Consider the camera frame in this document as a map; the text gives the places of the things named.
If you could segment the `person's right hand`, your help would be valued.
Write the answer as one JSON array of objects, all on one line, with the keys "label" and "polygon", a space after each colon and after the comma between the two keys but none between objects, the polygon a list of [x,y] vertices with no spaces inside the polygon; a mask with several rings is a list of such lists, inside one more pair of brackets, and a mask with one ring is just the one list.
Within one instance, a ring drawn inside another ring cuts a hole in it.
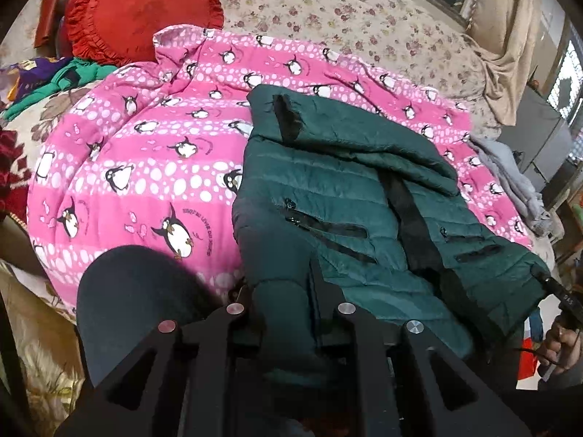
[{"label": "person's right hand", "polygon": [[575,368],[582,357],[581,331],[567,327],[568,320],[556,316],[544,341],[537,349],[537,359],[544,376],[563,374]]}]

